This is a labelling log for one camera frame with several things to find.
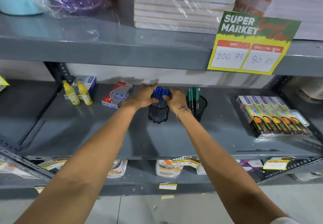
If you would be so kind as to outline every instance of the floor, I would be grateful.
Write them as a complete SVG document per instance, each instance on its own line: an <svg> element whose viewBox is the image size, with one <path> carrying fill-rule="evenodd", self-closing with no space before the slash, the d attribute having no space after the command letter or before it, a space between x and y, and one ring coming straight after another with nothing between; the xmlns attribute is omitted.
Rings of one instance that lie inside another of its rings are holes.
<svg viewBox="0 0 323 224"><path fill-rule="evenodd" d="M263 191L292 218L321 224L323 184L265 186ZM12 224L32 200L0 201L0 224ZM216 193L99 198L86 224L232 224Z"/></svg>

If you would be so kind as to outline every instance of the left hand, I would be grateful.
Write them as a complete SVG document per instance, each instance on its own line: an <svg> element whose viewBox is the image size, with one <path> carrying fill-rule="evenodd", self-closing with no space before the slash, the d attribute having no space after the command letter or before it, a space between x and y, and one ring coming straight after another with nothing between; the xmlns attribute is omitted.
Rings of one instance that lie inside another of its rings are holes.
<svg viewBox="0 0 323 224"><path fill-rule="evenodd" d="M157 88L158 83L153 85L141 84L140 90L123 102L124 105L133 105L136 109L144 108L152 103L158 103L158 99L151 98L153 91Z"/></svg>

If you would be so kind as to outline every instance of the hand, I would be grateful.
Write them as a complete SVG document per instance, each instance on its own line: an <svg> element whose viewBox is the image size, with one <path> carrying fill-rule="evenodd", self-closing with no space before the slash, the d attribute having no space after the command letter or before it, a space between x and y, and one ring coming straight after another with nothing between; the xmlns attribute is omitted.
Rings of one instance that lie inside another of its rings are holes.
<svg viewBox="0 0 323 224"><path fill-rule="evenodd" d="M177 114L182 108L187 107L186 96L181 89L172 89L172 98L164 95L163 98L167 101L168 107L174 114Z"/></svg>
<svg viewBox="0 0 323 224"><path fill-rule="evenodd" d="M123 106L132 105L136 110L144 108L152 103L158 103L158 99L151 98L151 94L157 88L158 83L153 85L141 84L140 90L123 102Z"/></svg>

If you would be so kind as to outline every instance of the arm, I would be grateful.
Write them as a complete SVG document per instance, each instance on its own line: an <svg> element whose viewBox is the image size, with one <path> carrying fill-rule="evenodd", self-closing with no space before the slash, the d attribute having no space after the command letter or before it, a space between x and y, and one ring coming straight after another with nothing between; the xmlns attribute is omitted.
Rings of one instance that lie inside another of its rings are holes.
<svg viewBox="0 0 323 224"><path fill-rule="evenodd" d="M84 223L107 178L135 112L152 102L142 85L66 162L15 224Z"/></svg>
<svg viewBox="0 0 323 224"><path fill-rule="evenodd" d="M175 114L187 107L182 91L171 89L172 98L164 96ZM178 114L197 155L234 223L269 224L288 217L254 182L252 177L212 139L188 110Z"/></svg>

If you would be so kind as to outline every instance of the discounted price label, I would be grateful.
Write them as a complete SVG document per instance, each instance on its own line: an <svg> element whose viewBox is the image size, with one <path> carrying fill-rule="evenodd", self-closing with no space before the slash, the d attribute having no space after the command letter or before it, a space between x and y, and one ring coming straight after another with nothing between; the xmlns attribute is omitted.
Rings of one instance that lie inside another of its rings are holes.
<svg viewBox="0 0 323 224"><path fill-rule="evenodd" d="M208 70L271 75L301 22L224 11Z"/></svg>

